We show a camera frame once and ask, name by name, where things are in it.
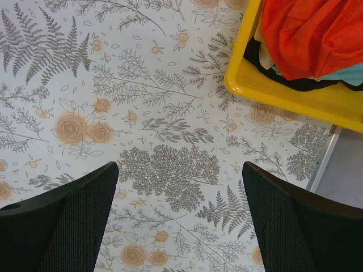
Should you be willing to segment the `orange t-shirt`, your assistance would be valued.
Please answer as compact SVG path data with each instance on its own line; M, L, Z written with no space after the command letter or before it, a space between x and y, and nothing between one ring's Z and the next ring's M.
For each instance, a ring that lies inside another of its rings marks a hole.
M287 80L362 62L362 1L264 1L261 33Z

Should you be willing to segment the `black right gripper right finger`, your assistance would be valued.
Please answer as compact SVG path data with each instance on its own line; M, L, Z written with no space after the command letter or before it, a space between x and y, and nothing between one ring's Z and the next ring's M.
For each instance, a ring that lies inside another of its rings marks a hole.
M362 271L362 209L250 161L242 178L265 271Z

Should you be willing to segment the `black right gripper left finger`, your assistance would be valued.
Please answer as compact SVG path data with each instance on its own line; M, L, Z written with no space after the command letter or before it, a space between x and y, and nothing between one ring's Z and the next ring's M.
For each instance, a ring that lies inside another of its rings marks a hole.
M118 175L110 162L1 208L1 271L94 271Z

